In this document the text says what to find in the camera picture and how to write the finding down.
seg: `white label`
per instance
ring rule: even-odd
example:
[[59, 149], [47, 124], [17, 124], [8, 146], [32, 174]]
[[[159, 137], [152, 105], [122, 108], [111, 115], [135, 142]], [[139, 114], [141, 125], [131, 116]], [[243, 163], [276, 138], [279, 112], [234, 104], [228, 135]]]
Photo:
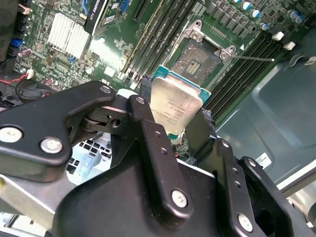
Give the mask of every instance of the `white label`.
[[114, 3], [113, 5], [112, 5], [112, 9], [115, 9], [115, 8], [118, 8], [119, 7], [119, 3], [117, 2], [117, 3]]
[[110, 22], [114, 21], [114, 18], [115, 15], [107, 17], [103, 25], [109, 24]]
[[256, 161], [260, 166], [262, 166], [263, 169], [267, 168], [270, 164], [272, 164], [272, 161], [265, 152], [261, 156], [259, 156], [256, 159]]
[[316, 62], [316, 57], [311, 57], [306, 63], [305, 63], [305, 66], [308, 66], [308, 65], [312, 65], [314, 64], [314, 62]]
[[106, 69], [104, 70], [104, 73], [110, 77], [113, 77], [115, 74], [115, 70], [107, 66]]

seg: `aluminum heatsink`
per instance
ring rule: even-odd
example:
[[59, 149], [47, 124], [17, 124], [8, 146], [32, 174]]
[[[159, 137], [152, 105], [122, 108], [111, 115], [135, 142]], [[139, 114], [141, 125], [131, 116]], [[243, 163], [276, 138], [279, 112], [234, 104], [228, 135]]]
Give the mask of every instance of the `aluminum heatsink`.
[[62, 13], [55, 18], [48, 37], [48, 44], [60, 52], [81, 58], [90, 35], [83, 27]]

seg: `blue capacitor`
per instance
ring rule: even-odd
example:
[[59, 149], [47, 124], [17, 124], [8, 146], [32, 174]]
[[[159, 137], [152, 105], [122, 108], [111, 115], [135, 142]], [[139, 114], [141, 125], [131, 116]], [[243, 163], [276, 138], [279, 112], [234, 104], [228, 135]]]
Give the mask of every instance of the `blue capacitor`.
[[295, 19], [292, 19], [292, 21], [295, 23], [295, 24], [301, 24], [303, 21], [304, 21], [304, 16], [298, 16], [296, 17]]
[[241, 5], [241, 9], [242, 9], [242, 10], [245, 10], [245, 11], [246, 11], [246, 10], [249, 10], [250, 7], [251, 7], [251, 3], [248, 2], [248, 1], [243, 2], [243, 4]]
[[299, 16], [299, 13], [298, 11], [295, 11], [295, 10], [289, 10], [287, 12], [287, 17], [290, 18], [290, 19], [295, 19], [296, 17]]
[[260, 28], [263, 31], [266, 31], [269, 28], [269, 25], [266, 23], [260, 23]]
[[259, 16], [260, 16], [260, 11], [258, 11], [258, 10], [252, 10], [250, 13], [251, 18], [257, 18]]

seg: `silver screw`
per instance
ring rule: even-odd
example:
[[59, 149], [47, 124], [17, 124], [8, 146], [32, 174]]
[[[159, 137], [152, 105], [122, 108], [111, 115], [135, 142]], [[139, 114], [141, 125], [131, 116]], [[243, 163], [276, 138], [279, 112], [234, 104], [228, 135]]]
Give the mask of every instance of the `silver screw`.
[[57, 138], [46, 138], [40, 143], [40, 148], [46, 153], [57, 154], [63, 149], [63, 144]]
[[198, 39], [198, 35], [197, 34], [193, 34], [192, 35], [192, 39], [194, 39], [194, 40]]
[[253, 162], [251, 159], [248, 159], [248, 162], [251, 166], [256, 167], [256, 163]]
[[220, 58], [222, 60], [226, 60], [228, 58], [228, 54], [227, 53], [221, 53]]
[[21, 130], [15, 127], [4, 127], [0, 129], [0, 141], [14, 143], [19, 141], [23, 136]]
[[238, 215], [238, 221], [240, 225], [248, 232], [253, 231], [253, 227], [249, 219], [244, 215], [244, 214], [239, 214]]
[[179, 190], [173, 190], [171, 194], [172, 200], [174, 203], [181, 208], [184, 208], [188, 205], [187, 197], [184, 195], [183, 192]]
[[137, 101], [138, 103], [141, 103], [142, 105], [145, 104], [144, 99], [141, 98], [141, 97], [137, 97], [137, 98], [136, 98], [136, 101]]
[[223, 140], [222, 142], [223, 142], [223, 145], [224, 145], [225, 147], [227, 147], [227, 148], [229, 147], [229, 145], [228, 145], [228, 143], [227, 143], [226, 141]]
[[26, 68], [20, 68], [19, 72], [21, 74], [25, 74], [27, 72]]
[[100, 88], [101, 91], [103, 91], [104, 93], [107, 93], [107, 94], [110, 94], [111, 93], [111, 90], [107, 87], [107, 86], [102, 86]]

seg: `red wire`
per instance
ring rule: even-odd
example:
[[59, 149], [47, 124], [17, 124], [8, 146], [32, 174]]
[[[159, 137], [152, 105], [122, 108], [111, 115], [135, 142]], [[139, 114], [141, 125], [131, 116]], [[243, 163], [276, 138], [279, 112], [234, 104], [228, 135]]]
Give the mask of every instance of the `red wire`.
[[17, 78], [17, 79], [14, 79], [14, 80], [11, 80], [11, 81], [0, 80], [0, 82], [6, 83], [6, 84], [11, 84], [11, 83], [16, 82], [16, 81], [21, 81], [21, 80], [23, 80], [24, 78], [26, 78], [27, 76], [28, 76], [27, 74], [24, 74], [24, 75], [20, 76], [20, 77]]

